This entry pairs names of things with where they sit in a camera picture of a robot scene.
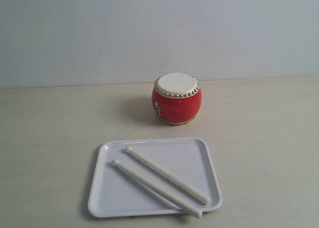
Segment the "small red drum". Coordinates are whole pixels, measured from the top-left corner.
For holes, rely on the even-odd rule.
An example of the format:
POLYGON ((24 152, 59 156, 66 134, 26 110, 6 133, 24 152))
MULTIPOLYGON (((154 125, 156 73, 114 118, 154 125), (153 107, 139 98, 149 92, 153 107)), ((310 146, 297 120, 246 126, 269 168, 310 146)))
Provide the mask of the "small red drum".
POLYGON ((154 82, 152 106, 163 121, 181 125, 193 120, 201 107, 199 81, 185 73, 168 73, 154 82))

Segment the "white rectangular plastic tray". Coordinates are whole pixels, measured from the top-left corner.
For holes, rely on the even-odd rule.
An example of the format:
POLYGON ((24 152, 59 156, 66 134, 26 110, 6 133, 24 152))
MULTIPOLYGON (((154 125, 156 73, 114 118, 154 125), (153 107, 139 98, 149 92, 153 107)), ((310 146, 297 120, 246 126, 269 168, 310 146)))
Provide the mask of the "white rectangular plastic tray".
POLYGON ((139 175, 193 205, 211 212, 222 204, 222 193, 207 143, 197 137, 110 141, 99 148, 88 210, 97 218, 180 214, 181 208, 131 179, 113 164, 118 160, 139 175), (131 147, 188 183, 210 201, 203 204, 125 151, 131 147))

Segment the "white drumstick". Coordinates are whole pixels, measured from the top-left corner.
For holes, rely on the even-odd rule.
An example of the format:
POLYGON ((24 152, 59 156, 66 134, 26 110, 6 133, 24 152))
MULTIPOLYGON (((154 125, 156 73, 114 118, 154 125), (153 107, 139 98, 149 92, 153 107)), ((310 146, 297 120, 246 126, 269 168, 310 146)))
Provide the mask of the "white drumstick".
POLYGON ((193 196, 194 198, 196 198, 203 204, 208 205, 210 203, 210 198, 207 195, 203 194, 201 191, 195 189, 190 184, 186 183, 185 181, 181 180, 174 174, 165 170, 163 167, 159 166, 158 164, 156 164, 155 162, 153 162, 152 160, 150 160, 143 154, 135 151, 129 146, 125 147, 125 151, 131 156, 133 156, 135 159, 140 161, 142 164, 151 168, 153 171, 160 174, 165 179, 169 180, 171 183, 175 184, 176 186, 178 186, 179 188, 181 188, 182 190, 184 190, 185 192, 187 192, 188 194, 190 194, 191 196, 193 196))
POLYGON ((148 180, 147 178, 143 177, 142 175, 139 175, 136 171, 129 168, 128 166, 123 165, 118 160, 112 160, 112 165, 116 168, 118 168, 120 171, 125 173, 127 176, 129 176, 134 181, 142 184, 143 186, 147 187, 148 189, 152 190, 159 196, 163 197, 164 199, 168 200, 169 202, 173 203, 174 205, 178 206, 182 210, 186 211, 190 215, 193 215, 197 219, 200 219, 203 215, 202 211, 195 206, 183 201, 179 197, 175 196, 174 194, 170 193, 166 189, 162 188, 160 185, 158 185, 155 182, 152 182, 151 180, 148 180))

